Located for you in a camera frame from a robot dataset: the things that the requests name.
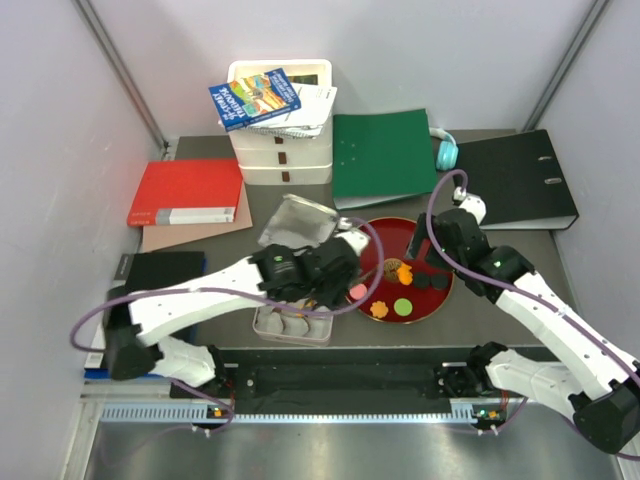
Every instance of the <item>headphones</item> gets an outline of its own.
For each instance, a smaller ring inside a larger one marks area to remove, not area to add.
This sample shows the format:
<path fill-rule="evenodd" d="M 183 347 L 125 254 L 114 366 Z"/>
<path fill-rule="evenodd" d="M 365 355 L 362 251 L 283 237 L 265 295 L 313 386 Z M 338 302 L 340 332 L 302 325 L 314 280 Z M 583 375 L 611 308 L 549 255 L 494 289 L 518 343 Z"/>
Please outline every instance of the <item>headphones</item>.
<path fill-rule="evenodd" d="M 456 166 L 458 159 L 458 145 L 456 140 L 446 130 L 442 128 L 429 128 L 429 135 L 439 138 L 440 149 L 438 150 L 438 158 L 436 159 L 436 168 L 438 170 L 451 170 Z"/>

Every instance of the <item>white wall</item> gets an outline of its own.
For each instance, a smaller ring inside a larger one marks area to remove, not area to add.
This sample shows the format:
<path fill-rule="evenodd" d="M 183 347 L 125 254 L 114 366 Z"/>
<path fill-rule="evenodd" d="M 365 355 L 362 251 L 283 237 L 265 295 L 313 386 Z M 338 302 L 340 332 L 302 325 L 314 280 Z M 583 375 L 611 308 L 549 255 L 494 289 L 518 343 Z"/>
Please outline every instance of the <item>white wall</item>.
<path fill-rule="evenodd" d="M 542 121 L 580 211 L 558 244 L 586 319 L 640 358 L 640 2 L 611 2 Z"/>
<path fill-rule="evenodd" d="M 234 60 L 327 58 L 338 113 L 520 128 L 591 0 L 93 0 L 167 136 L 219 134 Z"/>
<path fill-rule="evenodd" d="M 0 45 L 0 478 L 57 478 L 82 385 L 68 332 L 137 244 L 156 152 L 70 1 L 6 3 Z"/>

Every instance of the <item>round red plate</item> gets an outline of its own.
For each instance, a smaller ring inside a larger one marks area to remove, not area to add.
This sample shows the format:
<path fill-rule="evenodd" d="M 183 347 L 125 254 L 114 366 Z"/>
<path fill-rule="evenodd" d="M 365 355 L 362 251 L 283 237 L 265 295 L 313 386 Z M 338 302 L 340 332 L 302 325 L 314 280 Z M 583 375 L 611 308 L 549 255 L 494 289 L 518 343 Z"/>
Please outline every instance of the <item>round red plate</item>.
<path fill-rule="evenodd" d="M 411 240 L 411 236 L 413 235 L 416 222 L 406 218 L 386 217 L 371 220 L 369 223 L 376 229 L 378 235 L 380 235 L 382 245 L 384 246 L 385 260 L 396 258 L 403 261 L 411 266 L 411 273 L 414 275 L 416 272 L 425 272 L 429 275 L 443 273 L 449 277 L 449 286 L 445 290 L 436 290 L 431 286 L 426 290 L 421 290 L 413 285 L 406 286 L 401 283 L 391 283 L 383 277 L 380 286 L 371 298 L 360 305 L 360 311 L 374 320 L 388 323 L 413 323 L 425 319 L 438 310 L 449 296 L 449 293 L 451 293 L 453 274 L 433 268 L 425 263 L 424 257 L 427 254 L 427 249 L 431 245 L 429 240 L 426 240 L 422 245 L 416 260 L 405 260 L 403 258 L 407 251 L 409 240 Z M 360 256 L 360 267 L 364 273 L 370 272 L 376 267 L 375 244 L 373 241 L 369 242 L 369 246 L 362 252 Z M 367 288 L 371 285 L 372 280 L 373 275 L 365 280 L 364 284 Z M 399 298 L 406 298 L 413 304 L 413 311 L 406 317 L 401 317 L 393 310 L 393 304 Z M 383 319 L 371 316 L 371 304 L 377 301 L 385 302 L 389 309 L 389 313 Z"/>

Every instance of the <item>green binder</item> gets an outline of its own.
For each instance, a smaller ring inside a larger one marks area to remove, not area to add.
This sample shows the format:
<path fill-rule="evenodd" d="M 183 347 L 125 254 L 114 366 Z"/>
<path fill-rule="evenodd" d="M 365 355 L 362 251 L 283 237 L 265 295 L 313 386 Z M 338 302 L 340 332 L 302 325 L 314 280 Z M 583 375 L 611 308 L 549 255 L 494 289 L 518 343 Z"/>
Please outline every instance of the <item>green binder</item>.
<path fill-rule="evenodd" d="M 333 199 L 337 209 L 424 195 L 436 183 L 425 110 L 334 115 Z"/>

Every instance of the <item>white drawer unit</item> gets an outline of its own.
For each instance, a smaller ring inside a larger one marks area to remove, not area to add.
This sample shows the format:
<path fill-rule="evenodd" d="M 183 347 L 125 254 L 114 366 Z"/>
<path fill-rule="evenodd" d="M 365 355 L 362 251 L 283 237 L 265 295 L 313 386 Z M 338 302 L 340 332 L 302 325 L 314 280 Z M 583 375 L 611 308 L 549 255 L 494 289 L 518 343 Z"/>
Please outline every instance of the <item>white drawer unit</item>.
<path fill-rule="evenodd" d="M 328 60 L 236 61 L 227 81 L 284 68 L 288 76 L 316 75 L 318 85 L 331 85 Z M 249 185 L 314 185 L 331 181 L 333 123 L 329 121 L 314 139 L 260 135 L 247 130 L 229 132 L 229 138 Z"/>

